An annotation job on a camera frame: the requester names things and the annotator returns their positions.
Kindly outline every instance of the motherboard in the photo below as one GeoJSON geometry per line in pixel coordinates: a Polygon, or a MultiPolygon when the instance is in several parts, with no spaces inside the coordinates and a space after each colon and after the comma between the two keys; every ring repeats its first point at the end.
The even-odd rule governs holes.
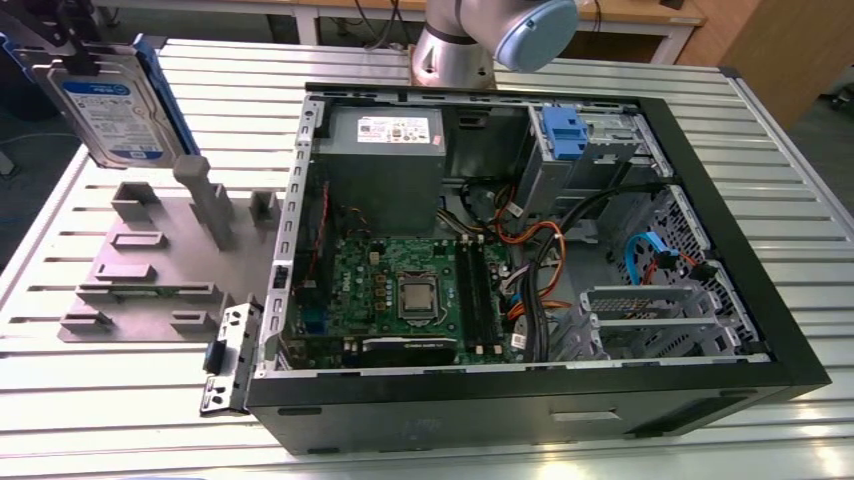
{"type": "Polygon", "coordinates": [[[300,307],[292,353],[313,368],[511,361],[497,295],[505,255],[483,239],[338,240],[332,299],[300,307]]]}

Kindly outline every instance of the green circuit board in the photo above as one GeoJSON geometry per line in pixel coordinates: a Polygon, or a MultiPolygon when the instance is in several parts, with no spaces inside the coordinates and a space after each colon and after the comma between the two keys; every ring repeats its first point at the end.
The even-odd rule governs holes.
{"type": "MultiPolygon", "coordinates": [[[[322,322],[322,336],[326,338],[445,337],[457,341],[455,363],[471,365],[509,361],[507,339],[501,334],[497,314],[497,293],[493,294],[491,302],[500,347],[487,347],[477,351],[465,348],[455,250],[456,241],[447,239],[340,240],[336,245],[332,301],[328,310],[301,312],[302,320],[308,323],[322,322]],[[400,288],[409,279],[435,285],[437,317],[429,320],[401,318],[400,288]]],[[[484,244],[483,257],[489,270],[487,275],[495,284],[497,272],[507,266],[505,255],[503,245],[484,244]]],[[[316,342],[321,341],[320,336],[314,336],[314,339],[316,342]]],[[[333,349],[320,349],[320,355],[310,356],[314,368],[337,367],[338,357],[333,349]]]]}

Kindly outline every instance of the ram slot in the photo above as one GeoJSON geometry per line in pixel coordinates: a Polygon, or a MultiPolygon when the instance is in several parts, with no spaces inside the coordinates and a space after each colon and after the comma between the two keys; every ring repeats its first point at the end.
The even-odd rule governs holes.
{"type": "Polygon", "coordinates": [[[489,289],[489,268],[483,255],[483,244],[469,248],[469,267],[473,284],[476,323],[479,332],[479,345],[492,347],[497,345],[495,332],[495,310],[492,308],[492,291],[489,289]]]}
{"type": "Polygon", "coordinates": [[[459,298],[459,313],[463,317],[463,339],[465,350],[475,350],[480,344],[476,331],[475,292],[471,282],[471,266],[468,259],[469,248],[463,242],[456,242],[456,290],[459,298]]]}

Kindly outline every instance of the cpu socket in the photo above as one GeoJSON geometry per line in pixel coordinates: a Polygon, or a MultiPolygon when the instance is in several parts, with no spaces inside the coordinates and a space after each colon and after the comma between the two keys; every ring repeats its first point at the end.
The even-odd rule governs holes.
{"type": "Polygon", "coordinates": [[[428,272],[397,274],[397,317],[413,327],[439,319],[439,285],[428,272]]]}

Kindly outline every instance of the open computer tower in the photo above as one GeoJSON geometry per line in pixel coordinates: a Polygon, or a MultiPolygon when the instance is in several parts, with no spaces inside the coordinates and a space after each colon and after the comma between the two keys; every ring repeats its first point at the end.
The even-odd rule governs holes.
{"type": "Polygon", "coordinates": [[[661,100],[306,90],[202,415],[253,414],[293,454],[541,444],[828,383],[661,100]]]}

